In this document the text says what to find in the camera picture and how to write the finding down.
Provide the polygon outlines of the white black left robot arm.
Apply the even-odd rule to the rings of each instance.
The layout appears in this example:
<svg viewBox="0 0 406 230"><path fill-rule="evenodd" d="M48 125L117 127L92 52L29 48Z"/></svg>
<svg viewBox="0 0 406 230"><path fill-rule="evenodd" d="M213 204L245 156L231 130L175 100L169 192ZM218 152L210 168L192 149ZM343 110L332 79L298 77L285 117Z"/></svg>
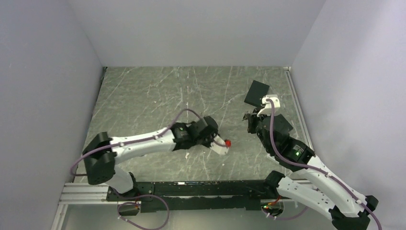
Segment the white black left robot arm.
<svg viewBox="0 0 406 230"><path fill-rule="evenodd" d="M88 184L107 184L125 201L136 198L138 188L132 173L119 167L120 163L157 152L188 150L202 145L226 154L230 140L222 139L216 121L205 116L190 123L174 122L158 131L128 137L110 137L107 132L97 134L84 149L85 175Z"/></svg>

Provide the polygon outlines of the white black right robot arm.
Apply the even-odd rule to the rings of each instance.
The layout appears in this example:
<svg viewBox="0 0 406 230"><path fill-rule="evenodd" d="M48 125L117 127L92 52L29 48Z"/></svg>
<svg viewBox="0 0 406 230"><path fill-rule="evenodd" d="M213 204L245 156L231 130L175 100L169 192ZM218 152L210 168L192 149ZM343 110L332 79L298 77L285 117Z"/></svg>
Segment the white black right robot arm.
<svg viewBox="0 0 406 230"><path fill-rule="evenodd" d="M291 198L325 216L338 230L366 230L371 220L375 221L378 229L382 229L374 214L378 199L348 186L309 146L291 137L282 115L273 112L263 114L255 109L244 114L243 120L248 122L248 132L257 135L272 159L316 187L311 189L281 172L272 171L264 181L266 197Z"/></svg>

